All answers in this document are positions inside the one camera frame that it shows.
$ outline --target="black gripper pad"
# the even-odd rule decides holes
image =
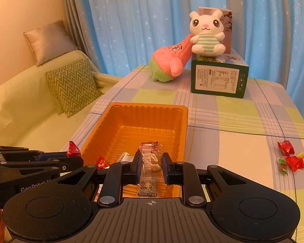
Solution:
[[[12,243],[22,242],[19,239],[12,241]],[[238,243],[242,241],[232,239],[219,231],[204,210],[185,207],[179,198],[125,198],[120,206],[99,210],[85,229],[59,242]],[[291,239],[280,241],[280,243],[292,242]]]

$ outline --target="patrick star plush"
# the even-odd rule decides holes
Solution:
[[[194,44],[190,42],[190,39],[193,36],[193,34],[189,34],[180,43],[159,48],[153,53],[149,62],[153,80],[168,82],[182,73],[192,56],[192,46]]]

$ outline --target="plush bunny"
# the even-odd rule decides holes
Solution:
[[[223,13],[221,10],[216,10],[212,15],[199,15],[197,12],[189,14],[192,19],[190,22],[190,32],[193,36],[190,39],[192,42],[192,51],[201,56],[219,56],[225,51],[225,45],[220,44],[225,37],[223,30],[224,26],[220,21]]]

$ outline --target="plaid tablecloth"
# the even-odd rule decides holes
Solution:
[[[189,108],[185,161],[220,165],[295,200],[301,221],[294,239],[304,243],[304,169],[278,171],[277,141],[304,152],[304,120],[282,85],[248,78],[244,99],[190,93],[190,70],[167,83],[139,66],[95,104],[72,140],[81,148],[106,107],[115,101],[177,104]]]

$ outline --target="green chevron pillow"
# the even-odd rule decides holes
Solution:
[[[56,101],[58,114],[65,111],[68,118],[101,95],[86,59],[48,71],[45,77]]]

